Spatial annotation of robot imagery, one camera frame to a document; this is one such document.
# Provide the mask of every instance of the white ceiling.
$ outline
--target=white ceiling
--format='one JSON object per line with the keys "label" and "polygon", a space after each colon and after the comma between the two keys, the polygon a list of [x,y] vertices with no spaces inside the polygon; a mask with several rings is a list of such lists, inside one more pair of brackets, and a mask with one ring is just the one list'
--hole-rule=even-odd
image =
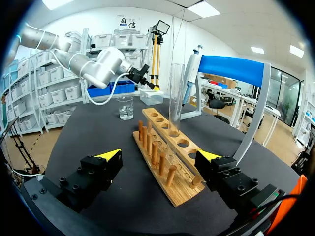
{"label": "white ceiling", "polygon": [[[30,11],[27,22],[35,27],[76,12],[100,8],[127,6],[163,12],[182,18],[213,34],[239,55],[269,60],[286,66],[296,73],[312,68],[310,54],[305,48],[295,24],[274,0],[207,0],[221,15],[200,18],[185,10],[199,0],[74,0],[54,12],[39,0]],[[290,54],[293,45],[306,52],[302,59]],[[264,55],[253,53],[251,46],[263,48]]]}

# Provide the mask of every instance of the white robotic arm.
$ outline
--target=white robotic arm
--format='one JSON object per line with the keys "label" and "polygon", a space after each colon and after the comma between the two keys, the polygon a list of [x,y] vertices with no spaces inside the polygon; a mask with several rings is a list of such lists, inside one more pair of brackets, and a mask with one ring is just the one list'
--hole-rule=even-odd
{"label": "white robotic arm", "polygon": [[116,48],[110,47],[102,50],[95,62],[80,53],[68,52],[71,46],[69,38],[45,32],[27,24],[21,35],[17,35],[14,39],[8,61],[13,61],[19,45],[34,49],[51,50],[50,52],[54,55],[52,59],[54,64],[61,65],[99,88],[105,88],[115,74],[125,74],[136,83],[147,84],[151,89],[155,88],[143,77],[149,67],[144,65],[142,70],[136,70],[130,62],[125,60],[123,53]]}

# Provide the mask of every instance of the wooden peg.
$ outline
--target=wooden peg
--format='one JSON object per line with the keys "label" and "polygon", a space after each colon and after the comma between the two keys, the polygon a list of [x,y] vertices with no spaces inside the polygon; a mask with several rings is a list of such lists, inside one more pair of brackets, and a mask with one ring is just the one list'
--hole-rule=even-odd
{"label": "wooden peg", "polygon": [[200,184],[202,181],[201,176],[195,176],[195,178],[192,180],[191,184],[190,184],[190,188],[196,188],[198,186],[198,184]]}
{"label": "wooden peg", "polygon": [[142,141],[143,141],[143,148],[144,150],[147,149],[147,141],[148,141],[148,134],[147,134],[147,127],[143,126],[142,127]]}
{"label": "wooden peg", "polygon": [[175,172],[176,172],[177,167],[174,165],[171,165],[168,171],[168,176],[167,176],[167,180],[166,180],[166,186],[169,187],[172,184],[173,178],[175,176]]}
{"label": "wooden peg", "polygon": [[159,168],[158,168],[158,174],[160,176],[162,176],[164,172],[165,157],[166,157],[165,152],[161,152],[161,154],[159,155]]}
{"label": "wooden peg", "polygon": [[143,122],[142,122],[142,120],[140,120],[138,123],[139,123],[139,140],[142,141],[142,134],[143,134],[142,125],[143,125]]}
{"label": "wooden peg", "polygon": [[151,156],[152,155],[152,134],[148,133],[148,155]]}
{"label": "wooden peg", "polygon": [[156,165],[158,162],[158,143],[152,143],[152,164]]}
{"label": "wooden peg", "polygon": [[148,121],[148,134],[151,134],[152,132],[152,123]]}

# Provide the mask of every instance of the black round table surface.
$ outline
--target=black round table surface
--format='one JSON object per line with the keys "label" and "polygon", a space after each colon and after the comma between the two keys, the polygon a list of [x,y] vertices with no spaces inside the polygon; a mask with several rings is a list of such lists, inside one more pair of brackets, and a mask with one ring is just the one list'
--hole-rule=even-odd
{"label": "black round table surface", "polygon": [[[168,117],[168,99],[154,107]],[[138,121],[145,122],[145,105],[134,97],[134,117],[119,118],[118,102],[104,106],[80,104],[64,126],[51,153],[46,176],[55,184],[76,170],[87,155],[121,149],[124,166],[106,192],[100,192],[81,214],[105,227],[144,233],[216,235],[237,215],[217,192],[207,187],[184,204],[173,207],[148,168],[133,138]],[[183,113],[193,110],[186,105]],[[180,129],[203,150],[233,156],[244,134],[212,115],[182,120]],[[253,141],[239,167],[259,180],[262,189],[272,184],[289,192],[298,175],[268,149]]]}

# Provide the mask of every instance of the glass beaker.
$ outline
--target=glass beaker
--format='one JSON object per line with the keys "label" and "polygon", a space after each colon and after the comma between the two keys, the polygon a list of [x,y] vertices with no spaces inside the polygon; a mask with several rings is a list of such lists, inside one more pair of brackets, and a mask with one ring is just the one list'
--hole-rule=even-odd
{"label": "glass beaker", "polygon": [[133,118],[133,98],[119,97],[119,117],[122,120],[129,120]]}

